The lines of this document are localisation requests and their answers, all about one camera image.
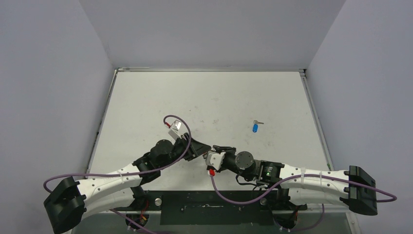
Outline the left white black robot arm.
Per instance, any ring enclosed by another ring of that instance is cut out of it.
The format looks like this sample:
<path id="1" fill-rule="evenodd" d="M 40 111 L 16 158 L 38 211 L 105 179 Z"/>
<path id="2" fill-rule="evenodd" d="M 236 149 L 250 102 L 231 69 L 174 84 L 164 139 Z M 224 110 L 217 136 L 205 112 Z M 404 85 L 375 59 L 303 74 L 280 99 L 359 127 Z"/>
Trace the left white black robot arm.
<path id="1" fill-rule="evenodd" d="M 145 205 L 142 185 L 159 178 L 163 169 L 179 160 L 191 161 L 210 150 L 211 146 L 185 133 L 174 143 L 158 141 L 142 157 L 114 172 L 82 175 L 80 180 L 75 180 L 75 174 L 56 176 L 61 181 L 43 202 L 53 232 L 63 234 L 102 211 L 128 206 L 141 209 Z"/>

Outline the key with blue tag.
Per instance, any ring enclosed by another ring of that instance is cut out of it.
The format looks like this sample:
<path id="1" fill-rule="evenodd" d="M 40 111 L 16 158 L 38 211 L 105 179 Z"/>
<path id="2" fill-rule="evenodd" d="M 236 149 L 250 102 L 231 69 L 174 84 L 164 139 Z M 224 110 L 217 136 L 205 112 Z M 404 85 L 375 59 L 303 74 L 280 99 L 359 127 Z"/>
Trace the key with blue tag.
<path id="1" fill-rule="evenodd" d="M 252 132 L 256 133 L 258 131 L 259 125 L 264 124 L 263 122 L 260 122 L 258 120 L 253 121 L 253 127 L 252 127 Z"/>

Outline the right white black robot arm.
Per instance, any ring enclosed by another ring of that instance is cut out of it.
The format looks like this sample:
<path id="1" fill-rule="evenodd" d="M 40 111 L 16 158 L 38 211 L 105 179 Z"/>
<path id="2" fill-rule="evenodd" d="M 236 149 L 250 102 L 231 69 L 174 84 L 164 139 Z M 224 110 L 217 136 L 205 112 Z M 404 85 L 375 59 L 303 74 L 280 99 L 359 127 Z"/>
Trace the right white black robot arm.
<path id="1" fill-rule="evenodd" d="M 278 189 L 275 202 L 281 209 L 291 205 L 333 204 L 349 208 L 360 215 L 377 215 L 376 182 L 361 167 L 347 170 L 319 171 L 294 167 L 279 162 L 254 159 L 250 152 L 237 153 L 223 147 L 209 151 L 204 157 L 208 169 L 229 170 L 242 177 L 246 185 Z"/>

